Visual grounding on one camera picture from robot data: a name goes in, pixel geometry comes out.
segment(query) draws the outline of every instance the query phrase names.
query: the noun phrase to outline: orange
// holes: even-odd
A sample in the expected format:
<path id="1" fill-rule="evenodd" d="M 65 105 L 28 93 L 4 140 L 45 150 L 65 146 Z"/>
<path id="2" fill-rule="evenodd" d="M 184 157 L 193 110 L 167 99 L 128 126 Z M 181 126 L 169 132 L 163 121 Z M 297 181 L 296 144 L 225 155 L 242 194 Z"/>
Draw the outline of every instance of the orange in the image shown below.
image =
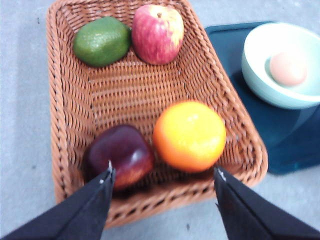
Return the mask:
<path id="1" fill-rule="evenodd" d="M 172 167 L 196 173 L 210 168 L 226 144 L 226 128 L 207 105 L 185 101 L 168 107 L 157 120 L 153 145 Z"/>

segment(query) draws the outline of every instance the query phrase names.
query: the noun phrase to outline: wicker basket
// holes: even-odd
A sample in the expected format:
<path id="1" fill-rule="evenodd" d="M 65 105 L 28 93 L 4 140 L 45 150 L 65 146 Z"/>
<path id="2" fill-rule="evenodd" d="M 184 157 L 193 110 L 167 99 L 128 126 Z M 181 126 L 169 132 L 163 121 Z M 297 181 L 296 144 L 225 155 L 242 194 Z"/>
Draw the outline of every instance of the wicker basket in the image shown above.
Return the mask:
<path id="1" fill-rule="evenodd" d="M 81 26 L 113 16 L 131 26 L 144 4 L 177 9 L 184 21 L 178 57 L 149 65 L 131 49 L 103 68 L 90 68 L 73 55 Z M 198 100 L 225 120 L 227 143 L 218 164 L 252 186 L 266 174 L 267 151 L 246 109 L 223 70 L 208 37 L 186 0 L 59 0 L 47 13 L 52 175 L 59 203 L 84 185 L 82 157 L 95 136 L 116 124 L 136 126 L 151 143 L 160 113 L 174 102 Z M 186 174 L 160 159 L 130 190 L 115 196 L 107 227 L 122 225 L 215 195 L 211 171 Z"/>

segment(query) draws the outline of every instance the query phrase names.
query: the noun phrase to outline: red apple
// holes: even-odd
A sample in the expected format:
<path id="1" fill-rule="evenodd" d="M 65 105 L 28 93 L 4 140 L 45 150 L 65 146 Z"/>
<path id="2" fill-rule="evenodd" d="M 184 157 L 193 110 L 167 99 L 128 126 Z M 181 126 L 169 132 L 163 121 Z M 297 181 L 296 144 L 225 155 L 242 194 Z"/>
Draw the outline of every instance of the red apple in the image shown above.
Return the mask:
<path id="1" fill-rule="evenodd" d="M 154 153 L 141 133 L 131 125 L 117 125 L 100 134 L 83 156 L 87 181 L 115 168 L 114 190 L 123 190 L 143 178 L 154 166 Z"/>
<path id="2" fill-rule="evenodd" d="M 135 53 L 149 64 L 167 64 L 179 52 L 184 39 L 184 22 L 173 8 L 148 4 L 135 12 L 132 23 Z"/>

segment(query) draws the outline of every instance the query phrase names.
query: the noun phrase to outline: gray floor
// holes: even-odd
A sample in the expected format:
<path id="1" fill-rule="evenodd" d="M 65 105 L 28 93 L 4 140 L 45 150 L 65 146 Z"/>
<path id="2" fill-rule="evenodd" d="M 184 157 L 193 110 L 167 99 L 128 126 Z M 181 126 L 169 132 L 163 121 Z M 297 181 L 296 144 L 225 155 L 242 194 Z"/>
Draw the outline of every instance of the gray floor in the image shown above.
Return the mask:
<path id="1" fill-rule="evenodd" d="M 55 205 L 51 178 L 46 10 L 51 0 L 1 1 L 1 233 Z M 282 21 L 320 34 L 319 0 L 192 0 L 202 24 Z M 268 174 L 254 189 L 320 229 L 320 166 Z M 227 239 L 215 200 L 112 228 L 102 239 Z"/>

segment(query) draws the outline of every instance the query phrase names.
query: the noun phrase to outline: pink apple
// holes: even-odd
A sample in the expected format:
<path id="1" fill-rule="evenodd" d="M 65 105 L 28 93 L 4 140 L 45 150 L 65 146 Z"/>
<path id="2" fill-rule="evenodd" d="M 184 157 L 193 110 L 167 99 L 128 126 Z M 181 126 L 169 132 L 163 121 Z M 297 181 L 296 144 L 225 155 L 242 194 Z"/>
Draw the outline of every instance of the pink apple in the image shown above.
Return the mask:
<path id="1" fill-rule="evenodd" d="M 167 64 L 179 52 L 184 39 L 184 22 L 171 7 L 148 4 L 135 12 L 132 23 L 135 53 L 149 64 Z"/>

